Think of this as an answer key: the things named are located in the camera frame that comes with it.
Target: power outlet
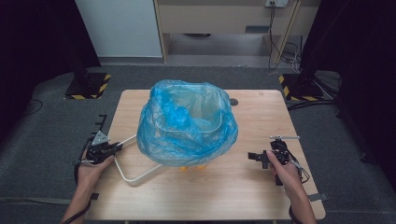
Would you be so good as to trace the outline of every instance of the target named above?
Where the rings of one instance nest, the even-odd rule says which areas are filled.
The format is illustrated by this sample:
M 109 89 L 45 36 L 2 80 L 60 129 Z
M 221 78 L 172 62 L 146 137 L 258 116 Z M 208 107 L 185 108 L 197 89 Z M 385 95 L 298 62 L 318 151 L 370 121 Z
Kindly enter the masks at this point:
M 275 7 L 286 7 L 288 5 L 289 0 L 266 0 L 265 6 L 272 7 L 271 2 L 275 4 Z

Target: black curtain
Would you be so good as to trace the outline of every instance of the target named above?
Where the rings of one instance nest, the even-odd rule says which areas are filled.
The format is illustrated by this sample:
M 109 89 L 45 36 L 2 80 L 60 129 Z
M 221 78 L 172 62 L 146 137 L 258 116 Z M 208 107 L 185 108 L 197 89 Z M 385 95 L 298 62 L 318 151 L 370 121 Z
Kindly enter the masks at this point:
M 85 67 L 100 66 L 74 0 L 0 0 L 0 141 L 38 83 L 73 71 L 60 48 L 62 40 L 77 50 L 75 57 Z
M 335 101 L 367 161 L 396 190 L 396 3 L 322 0 L 304 46 L 302 68 L 337 72 Z

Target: blue plastic bag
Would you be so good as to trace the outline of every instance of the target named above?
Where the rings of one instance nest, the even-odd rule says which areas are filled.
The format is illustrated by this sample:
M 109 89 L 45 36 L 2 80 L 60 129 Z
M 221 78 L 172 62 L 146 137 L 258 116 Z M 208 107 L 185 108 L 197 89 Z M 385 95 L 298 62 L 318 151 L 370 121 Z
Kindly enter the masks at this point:
M 227 92 L 209 83 L 163 80 L 151 88 L 136 138 L 153 161 L 192 166 L 227 152 L 237 135 Z

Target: human arm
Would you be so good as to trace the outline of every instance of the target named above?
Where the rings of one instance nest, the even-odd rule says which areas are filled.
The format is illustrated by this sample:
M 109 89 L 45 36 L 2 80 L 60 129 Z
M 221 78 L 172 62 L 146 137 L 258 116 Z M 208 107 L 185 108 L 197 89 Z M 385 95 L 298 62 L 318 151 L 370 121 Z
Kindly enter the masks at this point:
M 73 195 L 72 201 L 67 207 L 64 217 L 61 223 L 64 223 L 67 219 L 74 216 L 75 214 L 83 211 L 90 201 L 93 190 L 96 183 L 99 180 L 101 173 L 107 168 L 107 166 L 114 161 L 114 156 L 110 156 L 105 159 L 102 163 L 93 165 L 90 163 L 82 163 L 78 168 L 78 184 Z M 71 223 L 80 224 L 84 223 L 85 216 L 82 215 Z
M 267 150 L 266 153 L 275 168 L 273 170 L 274 175 L 278 175 L 285 186 L 286 195 L 290 199 L 292 213 L 304 224 L 317 223 L 311 202 L 309 202 L 308 195 L 301 183 L 296 166 L 291 162 L 282 165 L 272 151 Z

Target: yellow and black striped tape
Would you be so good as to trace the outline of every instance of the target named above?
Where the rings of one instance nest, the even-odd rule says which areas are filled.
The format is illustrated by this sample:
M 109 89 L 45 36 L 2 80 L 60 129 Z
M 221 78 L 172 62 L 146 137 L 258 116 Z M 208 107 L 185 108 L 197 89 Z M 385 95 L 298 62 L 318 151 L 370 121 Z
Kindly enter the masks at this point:
M 279 76 L 280 86 L 282 87 L 283 93 L 285 93 L 286 100 L 292 101 L 319 101 L 323 100 L 322 97 L 314 97 L 314 96 L 293 96 L 290 94 L 289 87 L 285 83 L 285 78 L 283 76 Z
M 74 99 L 74 100 L 85 100 L 85 99 L 99 99 L 102 95 L 103 92 L 105 91 L 107 87 L 107 83 L 110 80 L 111 75 L 107 74 L 105 76 L 105 79 L 103 80 L 102 86 L 99 89 L 99 92 L 93 95 L 67 95 L 65 96 L 65 99 Z

